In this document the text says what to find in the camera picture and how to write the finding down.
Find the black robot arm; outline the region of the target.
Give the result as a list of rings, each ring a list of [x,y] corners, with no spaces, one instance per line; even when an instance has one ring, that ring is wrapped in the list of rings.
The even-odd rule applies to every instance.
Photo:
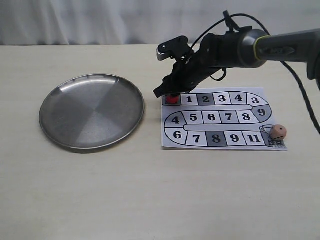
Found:
[[[224,35],[207,34],[194,52],[186,36],[157,47],[157,59],[174,59],[171,74],[153,92],[157,98],[193,91],[222,69],[259,68],[267,61],[305,63],[307,78],[320,78],[320,31],[306,30],[270,36],[260,29],[243,29]]]

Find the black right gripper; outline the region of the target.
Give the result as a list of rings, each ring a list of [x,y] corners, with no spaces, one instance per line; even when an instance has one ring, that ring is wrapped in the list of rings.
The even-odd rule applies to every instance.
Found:
[[[207,34],[188,62],[164,77],[162,84],[153,90],[155,97],[190,92],[220,69],[239,67],[239,40],[238,33]]]

